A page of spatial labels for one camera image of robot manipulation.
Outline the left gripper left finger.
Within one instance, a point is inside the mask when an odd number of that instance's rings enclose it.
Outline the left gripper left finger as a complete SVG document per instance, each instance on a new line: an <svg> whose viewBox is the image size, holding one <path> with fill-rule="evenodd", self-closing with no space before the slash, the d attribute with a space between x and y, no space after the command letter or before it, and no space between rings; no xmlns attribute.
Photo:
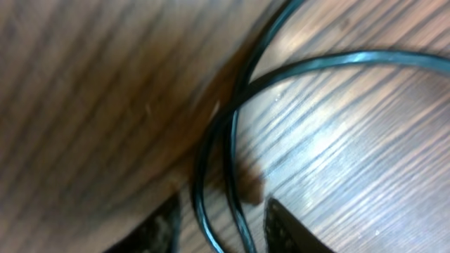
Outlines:
<svg viewBox="0 0 450 253"><path fill-rule="evenodd" d="M180 230L181 204L175 193L104 253L175 253Z"/></svg>

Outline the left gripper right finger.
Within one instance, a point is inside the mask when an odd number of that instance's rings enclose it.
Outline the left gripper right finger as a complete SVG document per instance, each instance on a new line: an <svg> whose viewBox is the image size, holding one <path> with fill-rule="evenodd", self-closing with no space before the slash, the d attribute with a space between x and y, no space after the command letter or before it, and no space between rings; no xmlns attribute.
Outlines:
<svg viewBox="0 0 450 253"><path fill-rule="evenodd" d="M268 253L333 253L272 197L266 201L264 234Z"/></svg>

